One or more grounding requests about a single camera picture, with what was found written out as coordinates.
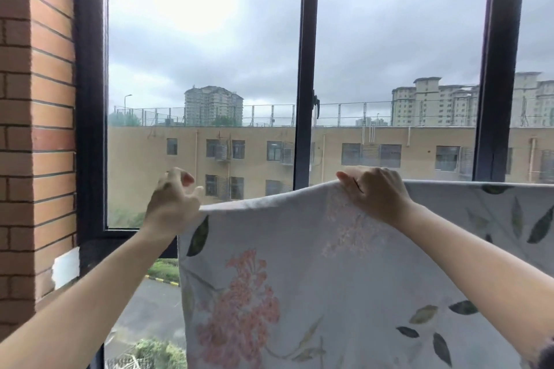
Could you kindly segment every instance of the hand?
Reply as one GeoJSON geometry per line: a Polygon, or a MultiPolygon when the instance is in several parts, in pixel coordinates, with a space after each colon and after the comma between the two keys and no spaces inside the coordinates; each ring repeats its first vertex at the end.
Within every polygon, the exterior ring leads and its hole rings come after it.
{"type": "Polygon", "coordinates": [[[415,203],[396,171],[369,166],[349,166],[337,172],[348,197],[371,217],[398,227],[415,203]]]}
{"type": "Polygon", "coordinates": [[[194,178],[182,169],[172,168],[158,180],[158,186],[146,208],[143,229],[171,239],[181,233],[184,225],[200,209],[203,187],[186,190],[194,178]]]}

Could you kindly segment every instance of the fabric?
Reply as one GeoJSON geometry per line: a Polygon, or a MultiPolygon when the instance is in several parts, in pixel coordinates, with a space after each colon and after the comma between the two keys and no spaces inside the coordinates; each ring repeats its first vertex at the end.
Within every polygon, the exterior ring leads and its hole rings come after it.
{"type": "MultiPolygon", "coordinates": [[[[452,187],[487,200],[511,188],[452,187]]],[[[441,202],[453,199],[440,185],[408,188],[449,218],[441,202]]],[[[495,227],[490,207],[459,212],[479,236],[511,245],[528,231],[515,202],[514,235],[500,229],[504,216],[495,227]]],[[[551,220],[552,210],[529,240],[542,241],[551,220]]],[[[190,369],[528,367],[430,258],[353,206],[337,182],[202,207],[178,246],[190,369]]]]}

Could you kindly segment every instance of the forearm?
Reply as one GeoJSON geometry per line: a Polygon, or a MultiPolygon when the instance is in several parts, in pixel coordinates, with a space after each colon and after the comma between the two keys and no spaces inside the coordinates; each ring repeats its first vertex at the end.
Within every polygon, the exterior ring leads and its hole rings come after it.
{"type": "Polygon", "coordinates": [[[171,242],[144,235],[139,231],[0,344],[0,369],[86,368],[171,242]]]}
{"type": "Polygon", "coordinates": [[[554,279],[517,257],[413,206],[398,224],[481,314],[527,359],[554,335],[554,279]]]}

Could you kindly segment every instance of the person's right arm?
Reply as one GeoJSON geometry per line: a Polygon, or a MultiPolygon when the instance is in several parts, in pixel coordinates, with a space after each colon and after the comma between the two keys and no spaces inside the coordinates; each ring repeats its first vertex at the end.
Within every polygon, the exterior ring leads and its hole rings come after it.
{"type": "Polygon", "coordinates": [[[337,177],[370,216],[405,234],[530,361],[554,336],[554,279],[413,202],[398,172],[352,167],[337,177]]]}

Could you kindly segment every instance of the person's left hand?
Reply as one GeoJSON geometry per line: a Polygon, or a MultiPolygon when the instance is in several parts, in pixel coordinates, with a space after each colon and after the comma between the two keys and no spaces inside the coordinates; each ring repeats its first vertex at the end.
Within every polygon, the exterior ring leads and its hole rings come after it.
{"type": "Polygon", "coordinates": [[[142,231],[173,238],[198,213],[203,187],[187,189],[194,178],[180,168],[172,168],[161,177],[146,208],[142,231]]]}

